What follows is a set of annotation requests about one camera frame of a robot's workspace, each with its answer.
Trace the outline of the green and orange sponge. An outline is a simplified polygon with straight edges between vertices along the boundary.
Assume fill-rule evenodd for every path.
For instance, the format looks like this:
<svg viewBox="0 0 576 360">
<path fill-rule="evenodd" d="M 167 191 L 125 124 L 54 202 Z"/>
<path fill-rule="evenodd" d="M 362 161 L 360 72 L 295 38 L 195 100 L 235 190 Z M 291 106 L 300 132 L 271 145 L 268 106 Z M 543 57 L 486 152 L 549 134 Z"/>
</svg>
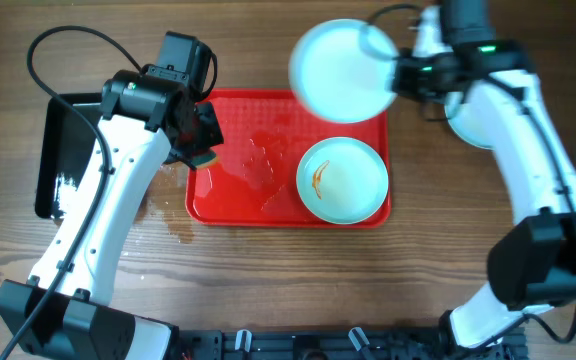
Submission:
<svg viewBox="0 0 576 360">
<path fill-rule="evenodd" d="M 208 150 L 204 153 L 193 157 L 193 164 L 196 169 L 207 168 L 218 162 L 218 155 L 213 150 Z"/>
</svg>

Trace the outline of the light blue plate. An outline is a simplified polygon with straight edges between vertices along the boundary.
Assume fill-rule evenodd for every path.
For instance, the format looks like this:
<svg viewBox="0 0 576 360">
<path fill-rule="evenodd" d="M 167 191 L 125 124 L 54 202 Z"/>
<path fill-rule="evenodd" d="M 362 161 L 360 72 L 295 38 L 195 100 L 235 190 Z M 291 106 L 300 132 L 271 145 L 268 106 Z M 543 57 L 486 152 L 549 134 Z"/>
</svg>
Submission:
<svg viewBox="0 0 576 360">
<path fill-rule="evenodd" d="M 477 148 L 491 150 L 492 146 L 471 105 L 461 92 L 451 92 L 444 104 L 445 116 L 453 132 L 464 142 Z"/>
<path fill-rule="evenodd" d="M 326 21 L 297 41 L 289 61 L 290 87 L 323 120 L 363 122 L 396 99 L 391 86 L 398 55 L 393 40 L 365 21 Z"/>
<path fill-rule="evenodd" d="M 337 225 L 360 223 L 386 200 L 389 175 L 379 154 L 350 137 L 332 137 L 313 145 L 301 158 L 296 187 L 305 207 Z"/>
</svg>

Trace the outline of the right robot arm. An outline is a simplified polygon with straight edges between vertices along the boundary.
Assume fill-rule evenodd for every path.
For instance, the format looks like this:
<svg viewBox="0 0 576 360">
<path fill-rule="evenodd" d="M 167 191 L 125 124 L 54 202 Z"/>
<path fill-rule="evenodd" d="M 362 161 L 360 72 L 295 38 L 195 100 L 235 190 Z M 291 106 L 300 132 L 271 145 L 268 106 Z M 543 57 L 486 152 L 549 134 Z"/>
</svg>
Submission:
<svg viewBox="0 0 576 360">
<path fill-rule="evenodd" d="M 396 62 L 398 95 L 443 105 L 459 96 L 512 205 L 513 228 L 489 252 L 486 284 L 443 316 L 445 353 L 481 353 L 556 307 L 573 305 L 576 321 L 576 170 L 524 48 L 496 37 L 485 2 L 440 1 L 419 10 L 416 43 Z"/>
</svg>

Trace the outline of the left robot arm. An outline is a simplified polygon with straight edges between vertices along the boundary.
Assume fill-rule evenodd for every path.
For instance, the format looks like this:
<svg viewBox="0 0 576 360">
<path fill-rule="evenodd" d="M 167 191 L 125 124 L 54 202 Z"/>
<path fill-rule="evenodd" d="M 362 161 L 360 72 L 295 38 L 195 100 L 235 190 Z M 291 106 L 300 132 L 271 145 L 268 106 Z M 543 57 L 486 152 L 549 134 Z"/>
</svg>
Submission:
<svg viewBox="0 0 576 360">
<path fill-rule="evenodd" d="M 51 359 L 182 357 L 176 326 L 109 303 L 124 242 L 159 168 L 216 162 L 224 138 L 208 97 L 217 69 L 206 44 L 168 32 L 155 63 L 104 84 L 76 202 L 27 280 L 0 287 L 10 348 Z"/>
</svg>

